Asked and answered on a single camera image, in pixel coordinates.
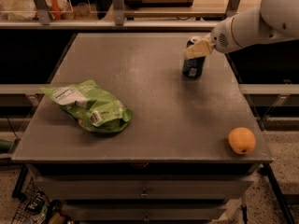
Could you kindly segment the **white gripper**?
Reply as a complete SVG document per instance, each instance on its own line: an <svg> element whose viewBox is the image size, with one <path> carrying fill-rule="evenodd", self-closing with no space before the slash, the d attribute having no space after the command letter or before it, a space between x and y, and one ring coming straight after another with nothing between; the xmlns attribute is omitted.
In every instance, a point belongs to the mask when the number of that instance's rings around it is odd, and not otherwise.
<svg viewBox="0 0 299 224"><path fill-rule="evenodd" d="M184 50L184 58L197 59L210 55L215 49L221 53L230 53L240 49L233 35L233 23L235 17L230 17L217 24L211 32L211 40L201 36L191 38L190 45Z"/></svg>

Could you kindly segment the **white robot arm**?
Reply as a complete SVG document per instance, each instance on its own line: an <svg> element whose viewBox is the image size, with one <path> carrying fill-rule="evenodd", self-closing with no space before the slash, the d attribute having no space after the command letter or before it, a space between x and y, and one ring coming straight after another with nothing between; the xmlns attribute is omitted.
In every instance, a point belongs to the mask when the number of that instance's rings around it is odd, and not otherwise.
<svg viewBox="0 0 299 224"><path fill-rule="evenodd" d="M186 60L206 57L214 49L230 53L257 44L299 38L299 0L261 0L260 5L217 24L204 37L194 37L184 50Z"/></svg>

